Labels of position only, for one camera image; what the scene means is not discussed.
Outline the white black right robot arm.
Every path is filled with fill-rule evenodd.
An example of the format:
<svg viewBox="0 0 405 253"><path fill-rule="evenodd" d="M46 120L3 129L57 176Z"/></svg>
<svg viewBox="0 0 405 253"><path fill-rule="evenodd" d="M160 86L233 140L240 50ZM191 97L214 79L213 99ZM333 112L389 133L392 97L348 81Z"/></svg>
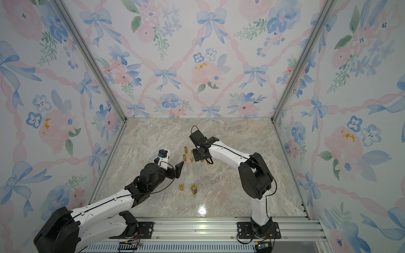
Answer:
<svg viewBox="0 0 405 253"><path fill-rule="evenodd" d="M196 147L193 149L195 161L219 159L238 171L242 188L252 200L252 225L267 229L271 216L267 211L266 197L271 195L274 177L263 157L257 152L250 155L237 151L218 138L207 138L198 131L189 138Z"/></svg>

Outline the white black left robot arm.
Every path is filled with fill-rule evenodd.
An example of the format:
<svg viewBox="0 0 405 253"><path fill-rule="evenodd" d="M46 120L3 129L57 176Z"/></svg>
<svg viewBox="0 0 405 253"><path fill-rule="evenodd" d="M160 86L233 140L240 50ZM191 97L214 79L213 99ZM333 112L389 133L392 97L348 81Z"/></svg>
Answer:
<svg viewBox="0 0 405 253"><path fill-rule="evenodd" d="M110 237L130 238L140 228L131 208L143 203L165 180L178 179L184 162L164 168L166 162L149 163L140 175L116 194L81 208L57 209L33 242L40 253L78 253Z"/></svg>

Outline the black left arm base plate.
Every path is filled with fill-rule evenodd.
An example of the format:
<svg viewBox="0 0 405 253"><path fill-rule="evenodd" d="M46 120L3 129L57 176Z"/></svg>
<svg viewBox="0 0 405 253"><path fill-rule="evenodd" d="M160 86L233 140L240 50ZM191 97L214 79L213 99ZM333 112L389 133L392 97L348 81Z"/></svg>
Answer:
<svg viewBox="0 0 405 253"><path fill-rule="evenodd" d="M136 225L128 225L124 232L110 239L151 239L154 230L154 222L138 222Z"/></svg>

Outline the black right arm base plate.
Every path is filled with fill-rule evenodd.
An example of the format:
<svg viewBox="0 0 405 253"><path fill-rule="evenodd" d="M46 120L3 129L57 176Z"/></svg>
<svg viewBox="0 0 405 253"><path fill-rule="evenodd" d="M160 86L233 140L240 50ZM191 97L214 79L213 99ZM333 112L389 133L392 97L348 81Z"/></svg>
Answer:
<svg viewBox="0 0 405 253"><path fill-rule="evenodd" d="M281 239L281 233L277 222L270 221L263 226L255 222L238 222L237 236L239 239Z"/></svg>

